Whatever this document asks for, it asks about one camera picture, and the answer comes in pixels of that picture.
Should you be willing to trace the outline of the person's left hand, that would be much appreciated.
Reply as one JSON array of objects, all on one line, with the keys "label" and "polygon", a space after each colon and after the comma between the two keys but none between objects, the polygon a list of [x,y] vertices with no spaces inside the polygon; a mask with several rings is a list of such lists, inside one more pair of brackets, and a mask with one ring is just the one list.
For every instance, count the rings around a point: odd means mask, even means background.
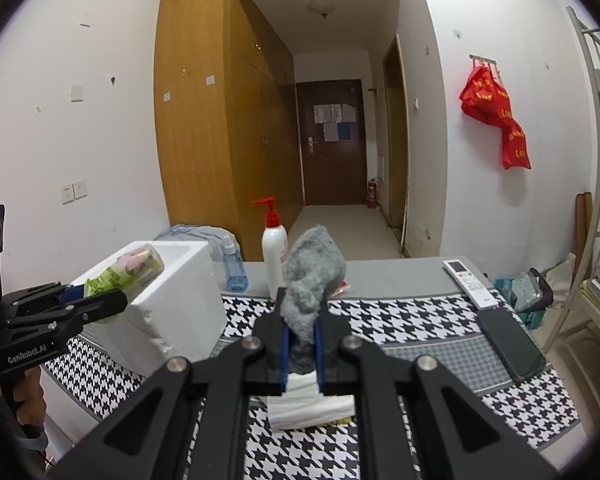
[{"label": "person's left hand", "polygon": [[46,417],[46,402],[41,386],[41,367],[36,366],[26,370],[23,378],[12,388],[9,396],[18,405],[17,422],[23,426],[42,428]]}]

